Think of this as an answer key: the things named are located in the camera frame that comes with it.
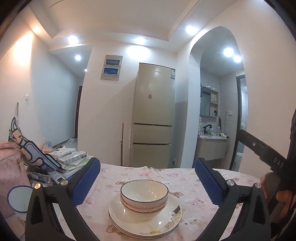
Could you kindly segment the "right hand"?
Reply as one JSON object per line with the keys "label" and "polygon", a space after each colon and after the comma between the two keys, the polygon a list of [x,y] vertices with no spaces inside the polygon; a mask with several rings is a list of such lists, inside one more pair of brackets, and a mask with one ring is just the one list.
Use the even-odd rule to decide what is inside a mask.
{"label": "right hand", "polygon": [[276,216],[270,218],[271,223],[280,223],[285,219],[290,209],[289,206],[295,203],[295,195],[290,190],[279,191],[276,193],[276,200],[282,204],[282,209],[276,213]]}

